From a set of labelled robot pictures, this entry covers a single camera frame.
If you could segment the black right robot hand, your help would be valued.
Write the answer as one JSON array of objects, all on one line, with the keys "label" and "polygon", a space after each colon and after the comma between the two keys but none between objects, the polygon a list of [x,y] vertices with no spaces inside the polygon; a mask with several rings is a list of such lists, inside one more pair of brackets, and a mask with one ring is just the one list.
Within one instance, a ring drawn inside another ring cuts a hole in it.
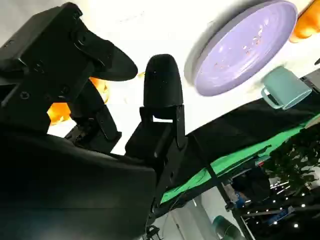
[{"label": "black right robot hand", "polygon": [[87,29],[71,2],[33,15],[0,49],[0,237],[135,240],[153,223],[188,140],[169,54],[146,68],[141,121],[125,146],[91,78],[135,63]]}]

